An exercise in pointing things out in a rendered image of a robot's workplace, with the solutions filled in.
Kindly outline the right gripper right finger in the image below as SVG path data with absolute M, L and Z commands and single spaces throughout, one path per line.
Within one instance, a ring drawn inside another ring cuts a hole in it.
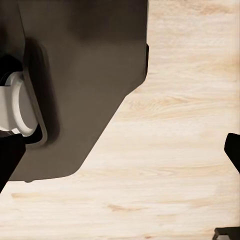
M 240 135 L 229 133 L 227 135 L 224 151 L 240 173 Z

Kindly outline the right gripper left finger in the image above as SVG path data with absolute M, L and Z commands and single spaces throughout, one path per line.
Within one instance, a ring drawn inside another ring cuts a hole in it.
M 0 193 L 26 152 L 22 133 L 0 138 Z

